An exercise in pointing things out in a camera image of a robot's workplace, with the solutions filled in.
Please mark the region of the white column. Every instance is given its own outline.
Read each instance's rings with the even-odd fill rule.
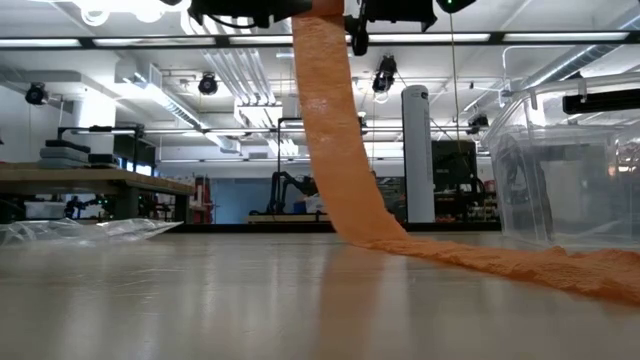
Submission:
[[[73,119],[77,127],[115,126],[116,103],[102,94],[87,96],[74,103]],[[89,146],[92,154],[113,154],[113,136],[82,135],[74,141]]]
[[[429,91],[425,86],[412,85],[402,92],[402,123],[408,220],[434,222],[431,121]]]

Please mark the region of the orange foam strip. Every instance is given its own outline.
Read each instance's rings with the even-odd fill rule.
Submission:
[[[329,2],[337,6],[337,1]],[[323,11],[319,14],[333,15],[294,18],[295,62],[314,177],[331,222],[346,241],[640,305],[639,253],[568,255],[558,247],[528,252],[410,237],[385,210],[369,172],[356,120],[342,8]]]

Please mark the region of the transparent plastic bin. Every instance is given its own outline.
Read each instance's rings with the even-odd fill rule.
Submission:
[[[543,247],[640,248],[640,110],[563,110],[564,96],[629,89],[640,89],[640,74],[514,95],[482,139],[505,235]]]

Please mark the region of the workbench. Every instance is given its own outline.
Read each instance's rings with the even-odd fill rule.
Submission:
[[[116,195],[116,220],[138,217],[141,191],[175,196],[175,221],[187,220],[193,186],[120,169],[39,169],[0,166],[0,196],[37,194]],[[6,213],[0,203],[0,222]]]
[[[327,214],[282,214],[282,215],[249,215],[247,223],[319,223],[330,222]]]

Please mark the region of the plastic sheet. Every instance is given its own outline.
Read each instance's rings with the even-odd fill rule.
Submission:
[[[95,225],[82,225],[70,219],[21,221],[0,225],[0,246],[35,243],[95,246],[107,242],[140,241],[180,224],[149,219],[119,220]]]
[[[349,243],[640,305],[640,254],[568,254],[411,237],[384,210],[356,121],[342,0],[314,0],[293,20],[296,75],[311,165],[333,226]]]

